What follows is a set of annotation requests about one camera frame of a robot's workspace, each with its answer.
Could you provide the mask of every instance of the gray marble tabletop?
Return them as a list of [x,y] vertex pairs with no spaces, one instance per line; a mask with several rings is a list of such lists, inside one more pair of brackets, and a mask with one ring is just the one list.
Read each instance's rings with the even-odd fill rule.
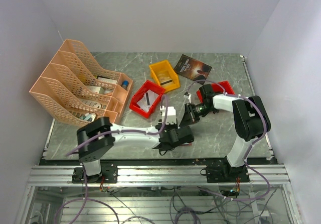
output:
[[[131,127],[150,127],[158,120],[159,111],[149,119],[138,115],[128,108],[131,97],[146,80],[151,80],[149,65],[167,59],[174,67],[182,54],[193,57],[212,66],[208,80],[220,82],[227,80],[236,94],[251,96],[253,92],[246,74],[244,63],[237,54],[214,53],[113,53],[95,52],[93,56],[105,69],[115,70],[127,74],[134,80],[134,87],[119,124]],[[174,106],[180,122],[184,114],[183,98],[186,88],[191,80],[179,76],[181,87],[167,93],[169,105]],[[201,85],[195,83],[190,93],[195,93]],[[234,129],[233,114],[220,111],[218,114],[208,114],[205,118],[191,125],[195,141],[191,146],[179,146],[164,156],[158,150],[144,149],[141,147],[111,148],[103,159],[168,159],[168,158],[211,158],[224,157],[231,150],[236,132]],[[76,147],[76,131],[78,127],[55,122],[46,154],[47,160],[77,159],[77,155],[65,157],[65,154]],[[265,139],[258,142],[252,150],[251,157],[269,157],[268,144]]]

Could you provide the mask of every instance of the book cover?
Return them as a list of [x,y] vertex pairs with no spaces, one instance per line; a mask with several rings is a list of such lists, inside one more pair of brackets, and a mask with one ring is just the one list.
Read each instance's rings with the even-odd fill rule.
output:
[[211,69],[211,66],[183,54],[174,71],[180,76],[196,81],[206,80]]

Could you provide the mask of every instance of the red plastic container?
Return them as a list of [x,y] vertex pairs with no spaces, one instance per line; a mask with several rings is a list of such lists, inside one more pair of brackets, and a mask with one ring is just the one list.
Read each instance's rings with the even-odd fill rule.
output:
[[[221,85],[223,88],[225,88],[225,91],[227,93],[235,94],[228,81],[218,82],[218,84]],[[221,87],[216,85],[215,83],[212,83],[211,86],[214,92],[223,92]],[[199,100],[201,101],[201,103],[203,103],[202,96],[199,90],[197,90],[196,94],[197,94],[197,97],[199,97]]]
[[[158,94],[158,97],[156,98],[155,102],[152,104],[152,106],[149,108],[148,112],[145,112],[144,110],[142,110],[138,105],[137,102],[139,100],[142,99],[142,97],[144,96],[144,94],[148,91],[151,90],[155,93]],[[142,87],[137,91],[137,93],[135,93],[135,95],[132,97],[131,101],[130,101],[130,105],[129,108],[133,111],[135,111],[136,113],[144,116],[145,118],[148,118],[156,109],[157,104],[161,101],[162,96],[165,92],[165,88],[160,87],[158,85],[156,85],[155,83],[147,80]]]

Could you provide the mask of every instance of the yellow bin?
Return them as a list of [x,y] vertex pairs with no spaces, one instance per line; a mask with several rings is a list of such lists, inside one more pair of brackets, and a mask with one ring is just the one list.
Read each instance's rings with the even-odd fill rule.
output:
[[171,64],[165,60],[149,66],[150,76],[158,86],[165,88],[165,93],[180,87],[180,81]]

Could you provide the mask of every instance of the white wall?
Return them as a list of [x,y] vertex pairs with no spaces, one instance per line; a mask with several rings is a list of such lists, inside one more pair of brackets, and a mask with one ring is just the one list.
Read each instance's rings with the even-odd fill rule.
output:
[[13,223],[51,117],[28,93],[61,39],[42,0],[0,0],[0,219]]
[[248,54],[279,0],[43,0],[91,51]]
[[280,0],[248,55],[306,223],[321,223],[321,0]]

